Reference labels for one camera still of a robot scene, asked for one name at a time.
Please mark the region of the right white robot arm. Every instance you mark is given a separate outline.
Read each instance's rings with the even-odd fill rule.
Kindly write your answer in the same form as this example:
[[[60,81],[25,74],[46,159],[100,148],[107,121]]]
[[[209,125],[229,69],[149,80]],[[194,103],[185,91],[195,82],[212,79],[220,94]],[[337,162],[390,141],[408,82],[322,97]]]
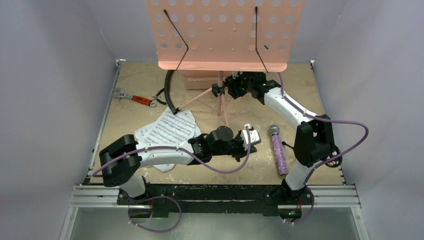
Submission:
[[[314,112],[290,97],[277,81],[268,80],[264,72],[242,72],[225,79],[228,94],[237,99],[247,93],[282,116],[295,130],[294,166],[282,181],[280,196],[288,204],[300,198],[313,167],[326,160],[335,150],[330,118],[315,119]]]

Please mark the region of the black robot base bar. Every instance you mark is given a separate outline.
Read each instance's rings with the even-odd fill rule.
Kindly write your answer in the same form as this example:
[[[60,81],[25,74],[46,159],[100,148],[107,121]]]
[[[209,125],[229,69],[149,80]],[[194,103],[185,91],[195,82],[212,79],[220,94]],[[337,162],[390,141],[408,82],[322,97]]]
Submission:
[[[148,183],[144,196],[129,198],[119,190],[117,204],[152,210],[154,218],[170,213],[261,214],[264,217],[300,217],[312,194],[301,189],[287,193],[278,185],[159,184]]]

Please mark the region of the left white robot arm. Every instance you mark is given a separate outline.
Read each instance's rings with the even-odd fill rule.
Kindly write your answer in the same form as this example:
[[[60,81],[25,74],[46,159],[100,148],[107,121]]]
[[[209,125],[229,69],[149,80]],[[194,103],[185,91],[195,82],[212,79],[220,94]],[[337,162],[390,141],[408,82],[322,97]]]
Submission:
[[[102,178],[107,188],[120,187],[138,205],[149,199],[147,182],[136,175],[140,168],[157,165],[203,165],[214,156],[231,156],[236,161],[248,160],[261,142],[259,132],[245,125],[237,135],[227,126],[202,133],[179,143],[144,143],[126,134],[99,152],[100,168],[92,174]]]

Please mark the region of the pink folding music stand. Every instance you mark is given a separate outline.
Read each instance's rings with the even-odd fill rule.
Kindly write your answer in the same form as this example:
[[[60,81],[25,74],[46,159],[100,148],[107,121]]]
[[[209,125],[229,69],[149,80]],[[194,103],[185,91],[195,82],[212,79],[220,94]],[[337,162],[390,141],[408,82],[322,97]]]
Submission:
[[[228,94],[229,76],[283,72],[304,4],[302,0],[148,0],[158,65],[170,74],[219,71],[218,83],[208,90],[217,97]]]

